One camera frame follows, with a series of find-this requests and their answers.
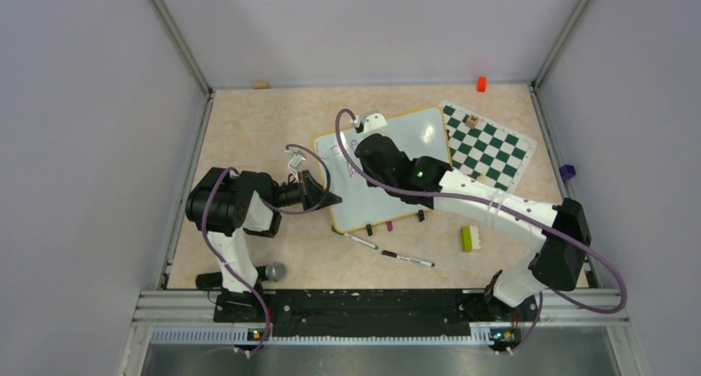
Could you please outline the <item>yellow framed whiteboard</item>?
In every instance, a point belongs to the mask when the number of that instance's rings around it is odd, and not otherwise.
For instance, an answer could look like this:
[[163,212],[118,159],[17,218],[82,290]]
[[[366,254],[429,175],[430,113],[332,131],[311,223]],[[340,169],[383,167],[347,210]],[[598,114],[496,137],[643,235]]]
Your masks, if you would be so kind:
[[[444,162],[451,159],[442,110],[430,106],[388,118],[384,132],[411,159],[431,156]],[[330,207],[333,226],[340,232],[365,229],[415,215],[422,209],[389,196],[381,188],[371,188],[341,153],[341,144],[330,131],[312,141],[312,149],[329,169],[331,192],[342,202]]]

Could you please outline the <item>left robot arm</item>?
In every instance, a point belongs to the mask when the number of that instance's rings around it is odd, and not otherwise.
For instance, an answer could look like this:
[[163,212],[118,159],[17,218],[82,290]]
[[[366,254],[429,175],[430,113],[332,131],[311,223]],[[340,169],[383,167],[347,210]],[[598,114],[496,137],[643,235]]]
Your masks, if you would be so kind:
[[267,267],[253,265],[247,236],[275,237],[287,207],[300,205],[305,212],[313,212],[341,201],[308,170],[278,183],[267,173],[209,169],[188,195],[185,216],[202,233],[219,263],[219,272],[196,278],[198,289],[221,291],[213,320],[265,320],[269,308],[261,284],[267,279]]

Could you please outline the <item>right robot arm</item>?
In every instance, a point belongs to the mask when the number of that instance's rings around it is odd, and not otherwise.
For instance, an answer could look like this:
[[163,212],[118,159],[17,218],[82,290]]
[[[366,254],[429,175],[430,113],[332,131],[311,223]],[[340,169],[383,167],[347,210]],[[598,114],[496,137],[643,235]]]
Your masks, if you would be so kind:
[[430,156],[410,159],[387,136],[373,134],[355,148],[370,187],[407,204],[452,212],[517,237],[529,255],[500,269],[484,290],[486,312],[508,319],[528,298],[546,288],[570,292],[577,286],[590,246],[583,206],[572,198],[559,204],[536,202],[490,187]]

